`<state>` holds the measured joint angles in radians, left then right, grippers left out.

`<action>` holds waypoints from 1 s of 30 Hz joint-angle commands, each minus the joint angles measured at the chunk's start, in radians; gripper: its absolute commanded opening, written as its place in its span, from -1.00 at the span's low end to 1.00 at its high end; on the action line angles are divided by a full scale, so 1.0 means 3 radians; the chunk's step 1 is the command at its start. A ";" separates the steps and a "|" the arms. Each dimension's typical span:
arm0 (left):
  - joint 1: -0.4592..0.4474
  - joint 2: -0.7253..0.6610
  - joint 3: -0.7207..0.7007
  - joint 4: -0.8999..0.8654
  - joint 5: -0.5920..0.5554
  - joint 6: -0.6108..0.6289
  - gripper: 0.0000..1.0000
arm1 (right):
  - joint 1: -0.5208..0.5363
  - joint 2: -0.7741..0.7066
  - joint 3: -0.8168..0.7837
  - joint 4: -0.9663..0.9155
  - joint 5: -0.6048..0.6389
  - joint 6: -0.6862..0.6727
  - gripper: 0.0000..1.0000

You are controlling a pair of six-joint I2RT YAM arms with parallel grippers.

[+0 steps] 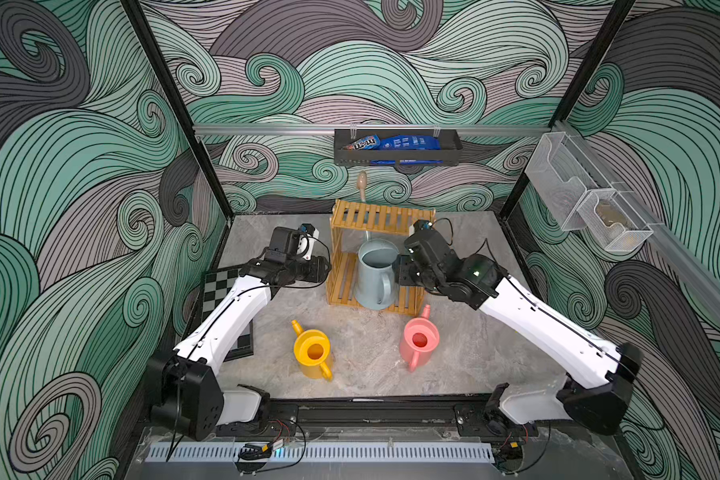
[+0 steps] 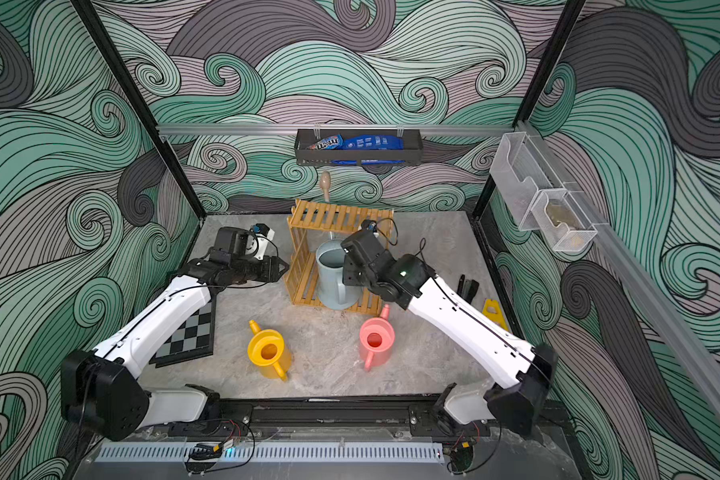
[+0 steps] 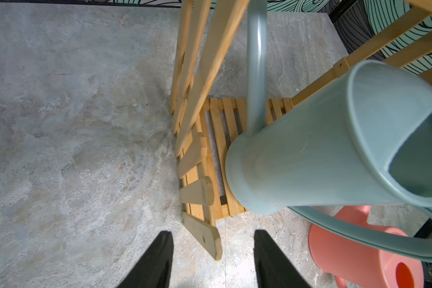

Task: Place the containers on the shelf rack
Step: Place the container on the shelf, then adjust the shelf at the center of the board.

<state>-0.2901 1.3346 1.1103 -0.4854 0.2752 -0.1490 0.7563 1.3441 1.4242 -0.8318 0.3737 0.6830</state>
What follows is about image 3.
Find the wooden two-tier shelf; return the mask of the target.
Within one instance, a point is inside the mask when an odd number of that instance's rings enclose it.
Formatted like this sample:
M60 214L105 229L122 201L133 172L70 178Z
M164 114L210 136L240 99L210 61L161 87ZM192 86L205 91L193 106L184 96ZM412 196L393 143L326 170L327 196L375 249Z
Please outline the wooden two-tier shelf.
M172 131L184 225L215 259L222 257L216 221L248 210L233 195L225 164L247 130L248 8L253 1L184 1L171 91ZM266 99L266 123L293 109L293 98Z

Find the light blue watering can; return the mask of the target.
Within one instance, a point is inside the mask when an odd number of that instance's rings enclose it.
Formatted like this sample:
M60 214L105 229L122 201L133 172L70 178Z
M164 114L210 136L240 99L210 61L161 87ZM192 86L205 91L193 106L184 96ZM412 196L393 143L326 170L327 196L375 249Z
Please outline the light blue watering can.
M297 94L266 123L266 2L248 8L247 130L231 144L226 179L248 210L288 207L334 234L432 262L432 239L361 228L317 210L328 205L408 204L432 219L432 68L404 66L432 50L432 31L385 61L371 56L432 15L412 8Z

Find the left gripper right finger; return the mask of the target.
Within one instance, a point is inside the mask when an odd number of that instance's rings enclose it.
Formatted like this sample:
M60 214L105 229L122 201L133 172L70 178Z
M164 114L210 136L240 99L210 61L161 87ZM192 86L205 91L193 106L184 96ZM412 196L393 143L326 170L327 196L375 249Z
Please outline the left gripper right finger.
M266 230L254 233L254 264L259 288L309 288Z

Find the pink watering can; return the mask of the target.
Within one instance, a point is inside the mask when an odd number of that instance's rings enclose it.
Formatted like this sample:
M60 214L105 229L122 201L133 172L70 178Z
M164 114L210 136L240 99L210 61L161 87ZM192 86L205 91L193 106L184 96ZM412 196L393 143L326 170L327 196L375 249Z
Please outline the pink watering can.
M351 282L362 288L423 288L419 260L378 250L312 225L308 237L311 256L340 288Z

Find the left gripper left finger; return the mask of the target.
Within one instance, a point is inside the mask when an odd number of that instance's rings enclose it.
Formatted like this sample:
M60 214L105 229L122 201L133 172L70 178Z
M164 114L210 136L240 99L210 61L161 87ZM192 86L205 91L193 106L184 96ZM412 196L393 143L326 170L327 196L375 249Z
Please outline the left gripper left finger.
M118 288L168 288L172 270L174 240L161 231Z

